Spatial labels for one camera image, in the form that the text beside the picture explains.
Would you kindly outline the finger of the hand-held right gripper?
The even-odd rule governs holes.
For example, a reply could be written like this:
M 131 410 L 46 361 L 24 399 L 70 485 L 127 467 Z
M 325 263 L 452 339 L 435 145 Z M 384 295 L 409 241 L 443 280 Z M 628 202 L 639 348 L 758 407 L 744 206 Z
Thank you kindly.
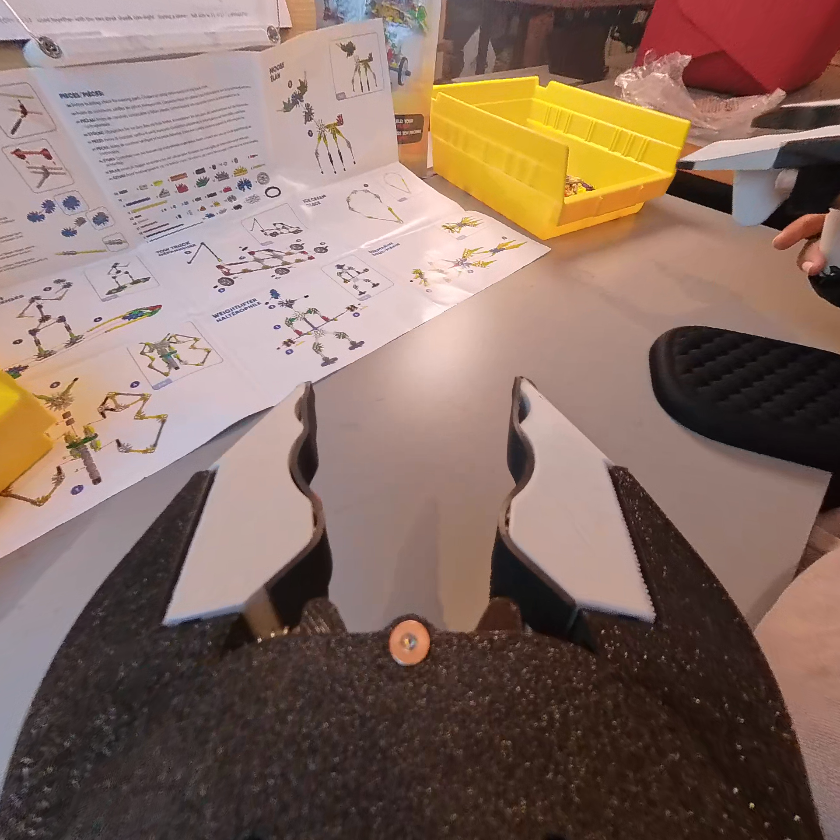
M 722 140 L 684 156 L 679 171 L 734 173 L 731 215 L 764 224 L 786 200 L 803 214 L 824 214 L 838 200 L 839 128 Z
M 839 124 L 839 100 L 785 103 L 751 121 L 756 130 L 816 130 Z

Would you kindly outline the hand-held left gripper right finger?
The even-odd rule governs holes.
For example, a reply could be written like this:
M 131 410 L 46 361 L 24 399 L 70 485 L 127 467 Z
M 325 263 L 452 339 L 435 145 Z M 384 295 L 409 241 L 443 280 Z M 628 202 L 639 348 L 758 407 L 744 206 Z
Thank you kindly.
M 596 652 L 590 616 L 652 625 L 653 598 L 618 497 L 616 465 L 525 376 L 511 388 L 491 601 L 537 634 Z

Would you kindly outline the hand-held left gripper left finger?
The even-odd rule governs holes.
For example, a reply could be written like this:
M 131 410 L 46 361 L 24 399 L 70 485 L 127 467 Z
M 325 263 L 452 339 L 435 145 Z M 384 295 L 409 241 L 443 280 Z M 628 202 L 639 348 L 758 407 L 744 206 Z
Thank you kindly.
M 257 640 L 299 625 L 329 595 L 329 537 L 312 383 L 296 386 L 209 470 L 165 627 L 237 616 Z

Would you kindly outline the white building instruction sheet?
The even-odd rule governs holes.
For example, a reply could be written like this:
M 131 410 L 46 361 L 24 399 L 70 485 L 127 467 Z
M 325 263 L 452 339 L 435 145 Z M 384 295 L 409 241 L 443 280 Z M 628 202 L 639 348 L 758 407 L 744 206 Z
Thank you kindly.
M 380 21 L 2 71 L 2 556 L 540 259 L 398 160 Z

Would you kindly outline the yellow plastic parts bin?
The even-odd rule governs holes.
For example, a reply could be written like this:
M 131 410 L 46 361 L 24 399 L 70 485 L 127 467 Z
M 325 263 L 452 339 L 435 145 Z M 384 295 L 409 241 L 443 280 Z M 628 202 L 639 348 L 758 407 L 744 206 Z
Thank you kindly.
M 666 194 L 690 122 L 538 77 L 434 87 L 437 174 L 548 240 L 636 214 Z M 565 199 L 564 179 L 593 192 Z
M 1 371 L 1 490 L 52 449 L 47 432 L 54 422 L 42 401 Z

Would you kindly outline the white printed task card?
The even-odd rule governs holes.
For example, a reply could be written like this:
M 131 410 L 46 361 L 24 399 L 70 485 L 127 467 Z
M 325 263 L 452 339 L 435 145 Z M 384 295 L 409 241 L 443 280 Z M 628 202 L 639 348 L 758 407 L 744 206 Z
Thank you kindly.
M 284 1 L 7 1 L 1 40 L 156 36 L 290 29 Z

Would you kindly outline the person's right hand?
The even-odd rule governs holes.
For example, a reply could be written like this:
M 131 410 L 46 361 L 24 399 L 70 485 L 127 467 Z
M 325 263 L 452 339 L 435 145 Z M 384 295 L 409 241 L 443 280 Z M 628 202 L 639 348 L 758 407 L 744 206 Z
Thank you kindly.
M 820 246 L 826 216 L 826 213 L 804 215 L 773 238 L 772 247 L 775 250 L 799 248 L 796 265 L 809 277 L 819 275 L 826 265 Z

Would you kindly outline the clear plastic bag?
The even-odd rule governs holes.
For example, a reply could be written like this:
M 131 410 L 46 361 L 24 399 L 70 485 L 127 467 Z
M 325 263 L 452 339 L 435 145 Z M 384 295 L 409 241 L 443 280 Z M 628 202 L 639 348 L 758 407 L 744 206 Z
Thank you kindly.
M 753 96 L 688 88 L 684 71 L 689 63 L 690 56 L 679 52 L 657 56 L 649 50 L 639 66 L 619 74 L 614 83 L 622 100 L 688 120 L 688 141 L 698 145 L 753 136 L 753 120 L 776 109 L 786 98 L 779 88 Z

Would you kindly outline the red fabric bag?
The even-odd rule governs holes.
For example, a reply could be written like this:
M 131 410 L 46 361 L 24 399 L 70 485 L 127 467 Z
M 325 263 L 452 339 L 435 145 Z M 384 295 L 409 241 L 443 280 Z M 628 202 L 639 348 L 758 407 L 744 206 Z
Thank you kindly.
M 679 53 L 688 87 L 750 96 L 811 84 L 838 50 L 838 1 L 657 1 L 635 65 Z

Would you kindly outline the person's beige trouser leg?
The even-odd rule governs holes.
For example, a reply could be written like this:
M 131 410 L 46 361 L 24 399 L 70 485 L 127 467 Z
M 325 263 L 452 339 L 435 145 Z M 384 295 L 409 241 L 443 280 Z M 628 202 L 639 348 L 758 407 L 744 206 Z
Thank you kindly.
M 780 686 L 825 838 L 839 838 L 838 510 L 814 523 L 793 580 L 755 636 Z

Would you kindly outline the colourful toy set box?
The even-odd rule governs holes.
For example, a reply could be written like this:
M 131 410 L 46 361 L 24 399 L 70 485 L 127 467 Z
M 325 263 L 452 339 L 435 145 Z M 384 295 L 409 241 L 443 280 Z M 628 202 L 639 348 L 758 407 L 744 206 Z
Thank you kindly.
M 316 1 L 319 28 L 382 22 L 400 162 L 427 175 L 431 105 L 446 2 Z

